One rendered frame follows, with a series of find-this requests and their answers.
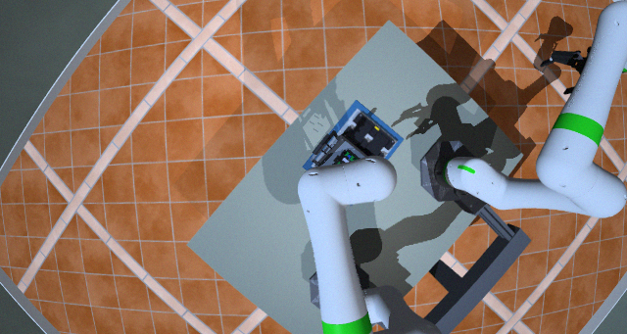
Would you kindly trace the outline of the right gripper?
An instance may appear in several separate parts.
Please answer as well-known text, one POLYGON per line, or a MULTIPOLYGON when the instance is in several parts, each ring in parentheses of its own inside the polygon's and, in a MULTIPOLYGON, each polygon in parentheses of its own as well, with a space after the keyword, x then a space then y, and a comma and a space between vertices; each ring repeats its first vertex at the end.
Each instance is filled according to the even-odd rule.
MULTIPOLYGON (((572 68, 574 68, 575 70, 577 70, 580 74, 582 72, 582 70, 584 69, 584 66, 586 64, 586 61, 588 59, 588 57, 582 57, 580 55, 581 51, 553 51, 553 53, 551 54, 551 57, 545 61, 543 61, 543 63, 540 65, 540 67, 544 67, 546 65, 552 64, 554 62, 557 63, 561 63, 564 65, 568 65, 571 66, 572 68), (578 61, 579 60, 579 61, 578 61), (577 65, 575 65, 577 63, 577 65)), ((574 86, 575 87, 575 86, 574 86)), ((572 93, 574 87, 570 87, 570 88, 566 88, 566 90, 564 91, 564 95, 565 94, 570 94, 572 93)))

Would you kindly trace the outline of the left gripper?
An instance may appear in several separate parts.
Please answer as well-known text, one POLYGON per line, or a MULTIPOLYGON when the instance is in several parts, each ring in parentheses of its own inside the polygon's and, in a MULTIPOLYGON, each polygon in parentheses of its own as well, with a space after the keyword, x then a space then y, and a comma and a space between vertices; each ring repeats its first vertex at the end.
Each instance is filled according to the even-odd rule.
POLYGON ((340 164, 346 163, 346 162, 350 162, 349 161, 349 157, 344 156, 344 155, 340 155, 340 157, 337 159, 338 162, 340 162, 340 164))

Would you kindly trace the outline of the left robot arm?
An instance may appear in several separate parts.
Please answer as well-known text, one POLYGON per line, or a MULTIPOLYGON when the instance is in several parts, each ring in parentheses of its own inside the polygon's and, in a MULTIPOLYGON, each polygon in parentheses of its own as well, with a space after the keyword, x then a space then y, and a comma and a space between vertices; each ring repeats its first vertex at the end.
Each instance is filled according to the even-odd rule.
POLYGON ((323 334, 442 334, 406 304, 397 288, 385 285, 362 290, 360 284, 346 207, 381 201, 396 184, 394 166, 380 156, 312 167, 299 180, 298 194, 313 245, 323 334), (371 323, 380 321, 387 329, 373 332, 371 323))

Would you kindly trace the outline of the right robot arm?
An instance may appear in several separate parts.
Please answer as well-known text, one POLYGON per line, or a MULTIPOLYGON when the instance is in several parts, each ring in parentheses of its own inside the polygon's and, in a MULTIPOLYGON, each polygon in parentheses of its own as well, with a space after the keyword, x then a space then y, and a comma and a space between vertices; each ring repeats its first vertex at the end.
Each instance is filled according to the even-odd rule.
POLYGON ((593 159, 620 76, 627 72, 627 0, 602 10, 587 52, 584 69, 537 158, 539 179, 508 177, 481 158, 449 154, 435 165, 437 182, 454 188, 457 196, 470 193, 499 210, 550 209, 600 218, 619 213, 627 201, 626 187, 593 159))

